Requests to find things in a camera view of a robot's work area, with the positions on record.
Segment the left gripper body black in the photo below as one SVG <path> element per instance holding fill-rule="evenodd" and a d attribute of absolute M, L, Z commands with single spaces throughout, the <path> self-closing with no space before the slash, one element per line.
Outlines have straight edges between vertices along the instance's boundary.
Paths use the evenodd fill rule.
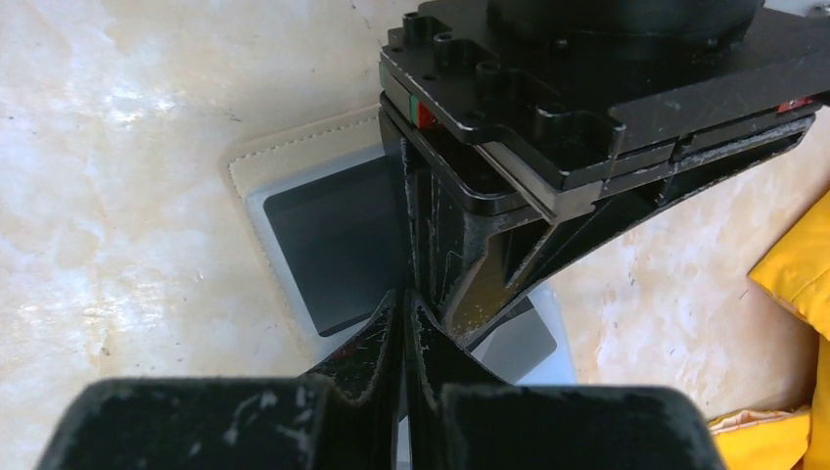
<path fill-rule="evenodd" d="M 560 222 L 797 145 L 829 101 L 829 23 L 761 1 L 431 1 L 380 72 L 470 211 Z"/>

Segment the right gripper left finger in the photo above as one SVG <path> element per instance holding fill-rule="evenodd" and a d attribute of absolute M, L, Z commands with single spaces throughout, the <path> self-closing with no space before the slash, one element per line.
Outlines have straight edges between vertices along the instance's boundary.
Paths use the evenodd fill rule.
<path fill-rule="evenodd" d="M 392 469 L 399 293 L 290 377 L 114 378 L 81 392 L 41 469 Z"/>

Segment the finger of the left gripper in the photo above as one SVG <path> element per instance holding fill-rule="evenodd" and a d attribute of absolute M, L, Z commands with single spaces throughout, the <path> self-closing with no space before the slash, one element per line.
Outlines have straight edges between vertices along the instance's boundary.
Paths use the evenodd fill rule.
<path fill-rule="evenodd" d="M 458 308 L 486 253 L 493 217 L 471 210 L 461 175 L 391 110 L 379 111 L 385 149 L 402 166 L 412 280 L 436 308 Z"/>
<path fill-rule="evenodd" d="M 477 215 L 441 190 L 441 326 L 456 341 L 482 338 L 551 275 L 666 209 L 795 148 L 813 122 L 813 117 L 788 118 L 667 169 L 614 178 L 609 190 L 553 223 L 526 203 Z"/>

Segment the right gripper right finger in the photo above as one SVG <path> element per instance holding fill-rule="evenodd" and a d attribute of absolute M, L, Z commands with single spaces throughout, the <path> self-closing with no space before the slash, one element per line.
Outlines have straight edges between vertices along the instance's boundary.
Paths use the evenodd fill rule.
<path fill-rule="evenodd" d="M 416 469 L 720 469 L 704 418 L 666 387 L 517 386 L 483 367 L 405 294 L 404 369 Z"/>

